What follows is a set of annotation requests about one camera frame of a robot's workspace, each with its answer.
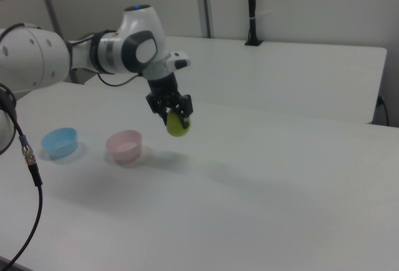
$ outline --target white robotic arm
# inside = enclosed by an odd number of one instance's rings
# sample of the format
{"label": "white robotic arm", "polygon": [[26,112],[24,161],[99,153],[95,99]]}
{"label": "white robotic arm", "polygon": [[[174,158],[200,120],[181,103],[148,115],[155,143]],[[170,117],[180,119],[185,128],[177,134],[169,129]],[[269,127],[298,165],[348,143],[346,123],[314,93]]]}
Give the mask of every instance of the white robotic arm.
{"label": "white robotic arm", "polygon": [[[147,100],[153,113],[166,124],[168,111],[173,110],[183,128],[189,127],[191,97],[180,95],[173,71],[186,67],[190,60],[184,52],[169,52],[151,6],[128,7],[117,31],[102,31],[77,41],[64,42],[54,32],[24,26],[0,41],[0,82],[14,93],[63,81],[76,68],[100,74],[138,73],[150,86]],[[0,111],[0,150],[9,141],[9,128],[10,122]]]}

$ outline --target table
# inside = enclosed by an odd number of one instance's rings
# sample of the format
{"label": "table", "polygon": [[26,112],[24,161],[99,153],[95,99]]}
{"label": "table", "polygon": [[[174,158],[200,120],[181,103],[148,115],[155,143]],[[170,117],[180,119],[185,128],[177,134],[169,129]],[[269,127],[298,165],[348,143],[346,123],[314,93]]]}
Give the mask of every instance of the table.
{"label": "table", "polygon": [[[342,45],[167,37],[170,50],[188,53],[192,66],[176,72],[181,93],[199,102],[333,120],[370,123],[387,51]],[[104,75],[122,83],[132,75]],[[105,87],[97,77],[86,85]],[[140,95],[144,79],[120,88]]]}
{"label": "table", "polygon": [[[44,182],[44,208],[18,261],[33,270],[395,270],[399,131],[194,101],[193,127],[168,136],[123,90],[59,83],[18,105]],[[51,161],[40,140],[77,129]],[[142,133],[138,161],[105,152]],[[0,158],[0,255],[25,241],[37,191],[17,141]]]}

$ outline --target black cable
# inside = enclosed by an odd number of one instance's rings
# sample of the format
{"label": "black cable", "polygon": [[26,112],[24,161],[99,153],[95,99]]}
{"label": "black cable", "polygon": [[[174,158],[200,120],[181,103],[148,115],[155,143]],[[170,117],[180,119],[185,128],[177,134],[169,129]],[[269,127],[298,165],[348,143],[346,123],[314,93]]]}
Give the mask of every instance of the black cable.
{"label": "black cable", "polygon": [[6,30],[3,31],[2,34],[0,34],[0,42],[2,41],[2,39],[4,38],[4,36],[6,36],[8,34],[8,32],[11,32],[12,30],[14,30],[15,28],[18,27],[24,27],[25,24],[24,23],[18,23],[18,24],[14,24],[10,27],[8,27]]}
{"label": "black cable", "polygon": [[[5,106],[5,104],[4,104],[4,102],[1,100],[1,98],[0,98],[0,105],[1,105],[3,108],[7,108],[7,107]],[[23,132],[22,132],[21,127],[18,125],[17,120],[13,117],[12,114],[8,114],[8,116],[9,116],[10,120],[12,121],[12,123],[14,124],[15,128],[17,129],[19,136],[22,136],[22,135],[23,135]]]}
{"label": "black cable", "polygon": [[17,105],[17,98],[15,97],[15,94],[12,93],[10,88],[6,87],[3,83],[0,83],[0,87],[3,88],[6,91],[6,93],[8,93],[11,96],[14,106],[16,106]]}
{"label": "black cable", "polygon": [[386,121],[387,121],[387,126],[389,126],[389,118],[388,118],[388,110],[387,110],[387,105],[385,104],[385,101],[384,101],[384,99],[383,98],[381,98],[381,105],[383,105],[384,106],[384,110],[385,110],[385,118],[386,118]]}
{"label": "black cable", "polygon": [[73,43],[71,43],[71,45],[79,45],[79,44],[81,44],[83,42],[87,42],[88,40],[92,40],[92,38],[93,38],[93,36],[90,36],[90,37],[88,37],[86,39],[82,39],[82,40],[78,40],[77,42],[73,42]]}
{"label": "black cable", "polygon": [[[15,98],[14,94],[11,92],[11,90],[8,87],[6,87],[4,84],[1,84],[1,83],[0,83],[0,87],[6,90],[6,92],[12,97],[13,103],[16,104],[16,98]],[[37,209],[37,215],[36,215],[35,223],[33,225],[31,233],[29,234],[29,237],[26,239],[24,245],[21,247],[21,249],[15,255],[15,257],[12,260],[10,260],[10,262],[3,269],[1,269],[1,271],[6,271],[12,267],[12,265],[21,256],[21,254],[25,251],[26,247],[29,245],[29,243],[31,242],[31,240],[33,238],[33,235],[37,229],[37,225],[39,224],[40,216],[42,214],[43,192],[42,192],[42,186],[41,186],[42,179],[39,174],[39,168],[37,167],[36,159],[33,155],[32,148],[28,144],[26,136],[23,134],[22,129],[19,126],[16,118],[14,117],[14,115],[11,112],[9,112],[9,110],[10,110],[9,107],[7,107],[7,105],[4,103],[3,99],[1,99],[1,98],[0,98],[0,105],[2,106],[2,109],[4,110],[4,112],[6,112],[8,114],[8,116],[10,117],[11,121],[14,124],[14,135],[12,136],[11,142],[14,140],[16,130],[19,133],[19,140],[21,141],[21,145],[22,145],[22,153],[24,154],[26,163],[28,164],[27,167],[28,167],[29,171],[31,172],[33,182],[39,192],[39,207]]]}
{"label": "black cable", "polygon": [[16,262],[16,260],[21,256],[21,254],[25,251],[26,247],[29,245],[29,243],[32,240],[32,237],[37,229],[37,225],[39,224],[40,216],[42,214],[42,207],[43,207],[42,186],[38,186],[37,190],[39,192],[39,208],[37,210],[36,220],[35,220],[32,230],[31,230],[31,233],[29,234],[29,237],[27,238],[27,240],[25,241],[25,244],[22,246],[22,248],[17,253],[17,255],[12,260],[10,260],[10,262],[3,269],[1,269],[1,271],[8,270]]}
{"label": "black cable", "polygon": [[133,79],[135,79],[135,78],[137,78],[137,77],[138,77],[138,75],[135,75],[135,76],[133,76],[132,78],[130,78],[129,80],[127,80],[127,81],[124,81],[124,82],[123,82],[123,83],[121,83],[121,84],[109,84],[109,83],[107,83],[106,81],[104,81],[104,79],[103,79],[103,78],[101,78],[100,74],[97,74],[97,76],[99,76],[99,79],[101,80],[101,82],[102,82],[102,83],[104,83],[105,85],[111,86],[111,87],[119,87],[119,86],[123,86],[123,85],[125,85],[125,84],[129,83],[130,81],[132,81]]}
{"label": "black cable", "polygon": [[[0,83],[0,87],[3,88],[3,89],[6,91],[6,93],[7,93],[8,95],[11,96],[11,98],[12,98],[12,103],[14,104],[14,106],[16,106],[16,105],[17,105],[17,98],[16,98],[15,95],[12,93],[12,91],[11,91],[8,87],[6,87],[4,84],[2,84],[2,83]],[[17,133],[17,129],[16,129],[16,127],[14,126],[14,133],[12,134],[12,138],[11,138],[10,142],[8,143],[8,145],[6,145],[6,146],[0,151],[0,156],[1,156],[2,154],[4,154],[4,153],[6,152],[6,150],[8,150],[8,148],[11,146],[12,142],[14,141],[14,138],[15,138],[15,134],[16,134],[16,133]]]}

